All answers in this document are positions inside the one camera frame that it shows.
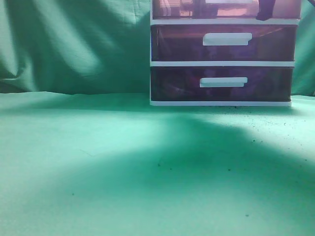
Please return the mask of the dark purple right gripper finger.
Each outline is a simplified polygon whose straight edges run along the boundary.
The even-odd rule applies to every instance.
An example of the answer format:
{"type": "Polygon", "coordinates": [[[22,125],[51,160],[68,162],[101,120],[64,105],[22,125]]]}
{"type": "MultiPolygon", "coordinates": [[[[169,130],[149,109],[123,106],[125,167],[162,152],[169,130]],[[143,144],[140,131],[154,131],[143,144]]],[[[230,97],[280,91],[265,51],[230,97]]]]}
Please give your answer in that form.
{"type": "Polygon", "coordinates": [[[275,0],[259,0],[257,20],[266,21],[273,17],[275,0]]]}

